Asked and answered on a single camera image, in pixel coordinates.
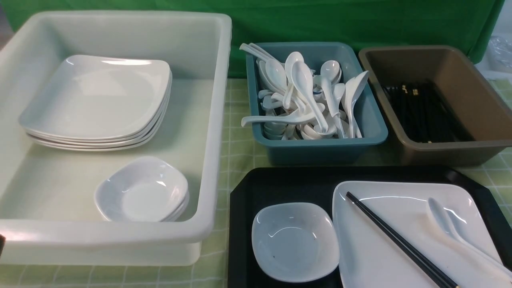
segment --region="table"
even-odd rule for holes
[[[505,79],[491,85],[512,106],[512,85]],[[255,143],[251,127],[241,128],[249,115],[247,81],[228,80],[222,131],[222,153],[215,226],[203,241],[201,256],[192,266],[57,266],[0,265],[1,287],[61,288],[220,288],[226,287],[229,193],[247,172],[270,167],[263,146]],[[370,149],[356,166],[393,165],[396,157],[387,144]],[[512,224],[512,148],[477,167],[459,168],[493,193]]]

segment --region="black tray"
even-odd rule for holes
[[[286,202],[310,202],[332,218],[332,195],[347,180],[448,183],[471,194],[503,264],[512,268],[512,229],[490,191],[459,172],[428,167],[259,168],[250,171],[233,190],[229,213],[229,288],[342,287],[339,269],[307,283],[285,283],[258,266],[251,245],[252,221],[261,209]]]

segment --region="green cloth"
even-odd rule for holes
[[[504,0],[2,0],[14,30],[48,10],[182,10],[233,20],[231,77],[245,76],[241,43],[330,41],[364,47],[443,44],[477,63]]]

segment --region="stack of plates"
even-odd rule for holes
[[[162,124],[172,73],[160,60],[75,55],[19,117],[37,144],[113,151],[147,143]]]

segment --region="teal bin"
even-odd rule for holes
[[[344,83],[362,72],[354,51],[343,43],[301,42],[259,43],[258,45],[283,63],[291,52],[298,51],[304,56],[304,61],[309,68],[316,71],[320,71],[325,61],[336,60],[341,65]],[[256,57],[247,54],[246,63],[251,115],[265,115],[258,101],[261,84]],[[252,124],[252,132],[255,140],[267,148],[269,160],[273,165],[348,164],[355,162],[369,147],[384,142],[388,136],[388,129],[368,85],[355,105],[354,115],[363,138],[270,140],[263,135],[263,124]]]

